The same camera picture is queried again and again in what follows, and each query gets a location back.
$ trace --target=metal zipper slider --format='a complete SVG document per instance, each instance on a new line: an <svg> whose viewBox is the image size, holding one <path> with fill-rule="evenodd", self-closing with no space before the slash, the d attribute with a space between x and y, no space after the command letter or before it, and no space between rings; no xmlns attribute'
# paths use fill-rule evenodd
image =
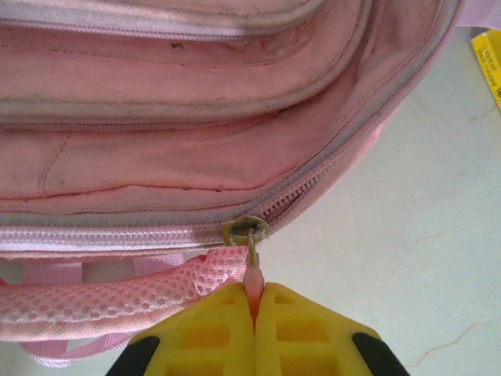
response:
<svg viewBox="0 0 501 376"><path fill-rule="evenodd" d="M252 255L250 263L255 265L256 243L265 239L269 234L269 225L263 219L245 215L235 221L222 224L222 237L225 245L246 245Z"/></svg>
<svg viewBox="0 0 501 376"><path fill-rule="evenodd" d="M226 245L247 246L247 269L243 275L243 288L247 294L249 313L255 330L261 296L265 289L265 278L259 269L256 243L267 237L269 225L258 217L245 216L233 222L223 223L222 232Z"/></svg>

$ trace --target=pink mesh strap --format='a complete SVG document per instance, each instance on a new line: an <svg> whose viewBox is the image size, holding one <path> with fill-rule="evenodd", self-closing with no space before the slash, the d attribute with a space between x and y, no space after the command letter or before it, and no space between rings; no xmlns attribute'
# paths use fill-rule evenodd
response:
<svg viewBox="0 0 501 376"><path fill-rule="evenodd" d="M23 264L24 284L79 284L81 278L80 262L25 262ZM47 358L64 354L68 343L67 340L24 342L21 346L31 354L35 361L45 364ZM58 367L65 367L69 364L70 362L63 362Z"/></svg>
<svg viewBox="0 0 501 376"><path fill-rule="evenodd" d="M172 255L141 257L134 260L138 276L173 269L182 265L184 256L178 252ZM78 284L81 282L81 263L26 263L24 265L25 284ZM47 367L67 367L78 360L99 353L121 349L127 345L129 334L105 334L78 349L67 351L69 341L24 342L23 349L37 362Z"/></svg>
<svg viewBox="0 0 501 376"><path fill-rule="evenodd" d="M176 269L99 284L0 286L0 341L93 338L144 330L241 280L245 248L220 248Z"/></svg>
<svg viewBox="0 0 501 376"><path fill-rule="evenodd" d="M467 0L460 17L460 26L501 29L500 0Z"/></svg>

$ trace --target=white floor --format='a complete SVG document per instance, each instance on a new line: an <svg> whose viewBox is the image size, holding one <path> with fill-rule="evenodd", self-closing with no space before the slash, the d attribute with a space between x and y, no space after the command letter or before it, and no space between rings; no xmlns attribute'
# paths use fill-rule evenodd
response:
<svg viewBox="0 0 501 376"><path fill-rule="evenodd" d="M260 247L267 280L376 329L413 376L501 369L501 117L458 31L380 142ZM103 376L118 353L1 376Z"/></svg>

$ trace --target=stitching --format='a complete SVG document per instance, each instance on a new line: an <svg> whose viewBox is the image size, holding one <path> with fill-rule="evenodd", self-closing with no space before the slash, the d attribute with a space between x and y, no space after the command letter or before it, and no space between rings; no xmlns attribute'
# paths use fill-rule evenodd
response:
<svg viewBox="0 0 501 376"><path fill-rule="evenodd" d="M49 196L47 194L47 191L45 190L45 181L47 180L47 175L49 174L50 170L52 169L52 167L56 163L59 155L61 155L63 150L66 148L66 145L68 144L68 141L70 140L70 137L71 137L71 132L65 132L61 135L61 139L62 139L63 143L59 147L59 150L57 151L56 155L52 159L49 166L41 172L40 179L38 180L38 183L37 183L37 190L38 190L38 193L41 194L43 197Z"/></svg>
<svg viewBox="0 0 501 376"><path fill-rule="evenodd" d="M414 59L416 57L416 55L418 54L418 52L420 52L428 43L429 39L430 39L430 35L433 33L434 29L436 28L437 26L437 19L438 19L438 14L441 12L442 10L442 6L443 6L443 1L440 1L440 3L438 4L438 7L437 7L437 14L435 16L435 18L433 19L431 25L430 25L430 30L428 31L428 33L426 34L426 36L424 37L424 42L422 42L414 51L413 53L407 57L403 62L401 62L397 68L393 71L392 74L390 74L389 77L385 78L378 86L376 86L376 88L374 88L371 92L368 93L368 95L366 95L366 98L363 100L363 101L359 101L359 105L357 107L355 107L354 110L351 111L351 113L348 113L348 115L345 115L346 117L346 120L343 121L343 123L341 124L341 126L339 127L339 129L337 130L337 132L332 136L330 137L325 143L324 145L320 148L320 150L323 150L327 147L327 145L329 145L329 143L332 142L333 139L335 139L339 133L341 132L341 130L345 127L345 125L357 114L357 112L359 111L359 109L363 106L366 106L367 103L370 102L370 100L375 96L374 94L378 91L378 90L381 90L389 81L391 81L392 79L395 79L396 76L398 76L398 74L401 73L401 70L405 67L406 64L408 64L412 59ZM395 96L398 92L401 92L403 89L399 89L397 92L394 92L393 93L393 96ZM384 104L384 109L382 109L380 111L380 114L383 113L383 111L385 109L387 109L387 105L388 103L385 103ZM336 122L336 120L338 119L342 119L342 116L340 116L339 114L333 119L333 123Z"/></svg>

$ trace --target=zipper teeth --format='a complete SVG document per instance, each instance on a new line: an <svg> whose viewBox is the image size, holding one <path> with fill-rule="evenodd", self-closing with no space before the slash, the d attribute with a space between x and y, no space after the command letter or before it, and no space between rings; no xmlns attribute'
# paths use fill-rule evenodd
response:
<svg viewBox="0 0 501 376"><path fill-rule="evenodd" d="M92 237L92 246L86 241ZM51 245L51 249L58 246L72 245L78 249L141 249L148 248L176 248L178 246L197 246L221 243L218 225L196 225L192 229L149 229L145 230L17 230L7 229L1 233L3 242L25 245L22 239L29 238L30 244L40 246Z"/></svg>
<svg viewBox="0 0 501 376"><path fill-rule="evenodd" d="M232 123L236 123L239 121L246 121L251 118L258 117L260 115L255 116L246 116L246 117L235 117L230 119L221 119L221 120L209 120L209 121L173 121L173 122L132 122L132 123L58 123L58 122L37 122L34 124L31 123L4 123L1 127L4 128L29 128L29 129L41 129L44 131L54 131L54 132L141 132L141 131L161 131L166 129L200 129L200 128L209 128L215 127L219 125L228 125Z"/></svg>
<svg viewBox="0 0 501 376"><path fill-rule="evenodd" d="M281 197L278 200L274 200L275 202L271 204L268 209L261 211L259 216L266 218L273 212L281 209L281 207L294 202L298 197L300 197L303 193L306 193L316 182L318 182L321 179L322 175L323 173L319 173L318 175L313 176L311 179L305 181L300 186L293 188L293 190L288 192L284 197Z"/></svg>
<svg viewBox="0 0 501 376"><path fill-rule="evenodd" d="M84 25L69 25L67 23L46 23L41 21L29 20L1 20L3 24L21 26L21 27L38 27L41 29L50 29L57 31L83 32L94 34L109 34L123 37L136 38L155 38L155 39L173 39L192 42L235 42L248 38L263 38L266 34L249 34L249 35L207 35L207 34L183 34L170 33L167 31L140 31L120 29L118 27L90 27Z"/></svg>

